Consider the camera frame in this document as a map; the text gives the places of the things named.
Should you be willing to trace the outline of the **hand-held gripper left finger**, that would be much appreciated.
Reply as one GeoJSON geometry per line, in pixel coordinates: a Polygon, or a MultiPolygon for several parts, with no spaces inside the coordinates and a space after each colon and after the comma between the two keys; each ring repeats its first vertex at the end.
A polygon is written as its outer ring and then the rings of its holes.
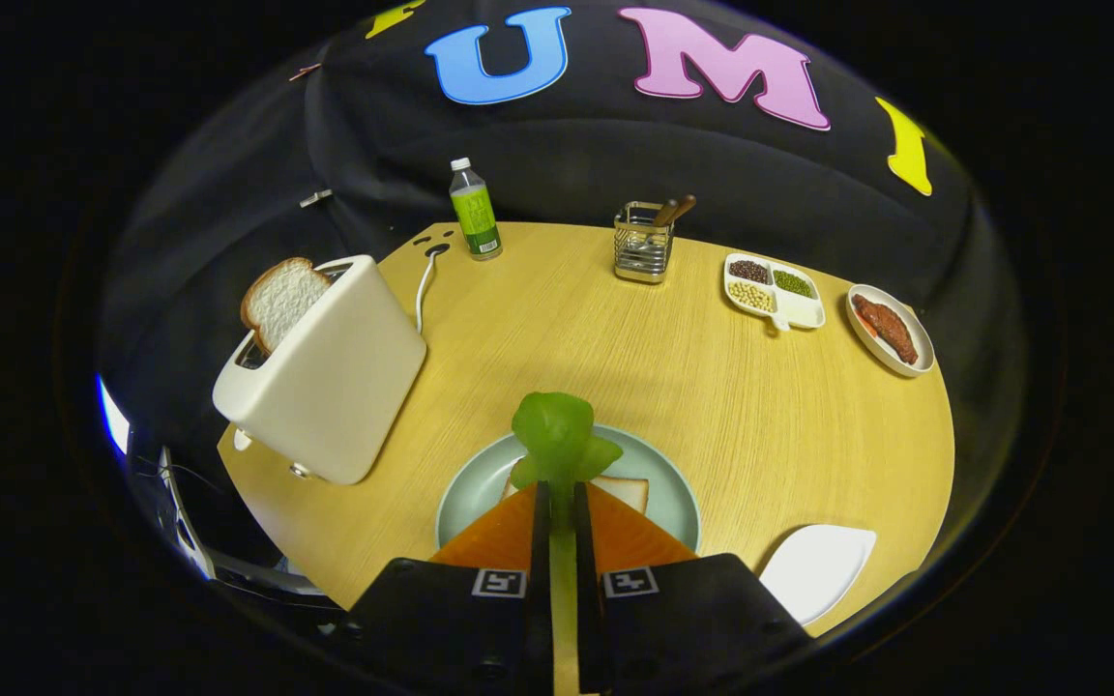
{"type": "Polygon", "coordinates": [[[527,503],[522,569],[384,565],[344,616],[344,655],[395,695],[551,695],[554,686],[549,486],[527,503]]]}

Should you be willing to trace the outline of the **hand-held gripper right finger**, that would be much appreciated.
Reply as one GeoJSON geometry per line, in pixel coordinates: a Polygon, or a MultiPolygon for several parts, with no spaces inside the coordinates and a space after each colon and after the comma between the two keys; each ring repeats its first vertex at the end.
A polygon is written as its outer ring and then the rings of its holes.
{"type": "Polygon", "coordinates": [[[574,487],[580,686],[605,695],[754,695],[813,651],[813,638],[735,555],[663,551],[610,568],[618,498],[574,487]]]}

